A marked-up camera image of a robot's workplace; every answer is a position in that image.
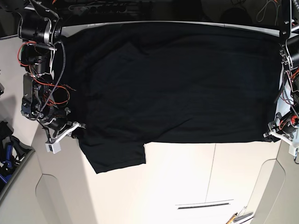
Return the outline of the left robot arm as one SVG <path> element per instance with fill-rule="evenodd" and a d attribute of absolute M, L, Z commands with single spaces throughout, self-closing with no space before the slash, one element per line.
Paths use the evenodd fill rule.
<path fill-rule="evenodd" d="M 297 0 L 281 0 L 278 12 L 281 56 L 281 84 L 274 100 L 277 112 L 263 134 L 268 141 L 280 139 L 291 150 L 299 150 L 299 20 L 293 11 L 299 10 Z"/>

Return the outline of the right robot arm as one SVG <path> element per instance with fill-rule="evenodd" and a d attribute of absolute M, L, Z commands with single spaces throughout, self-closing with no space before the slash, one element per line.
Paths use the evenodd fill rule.
<path fill-rule="evenodd" d="M 17 36 L 22 44 L 17 61 L 26 70 L 21 113 L 43 127 L 46 145 L 53 147 L 84 127 L 67 119 L 72 88 L 61 83 L 66 67 L 65 46 L 60 39 L 62 18 L 52 0 L 2 0 L 0 7 L 21 17 Z"/>

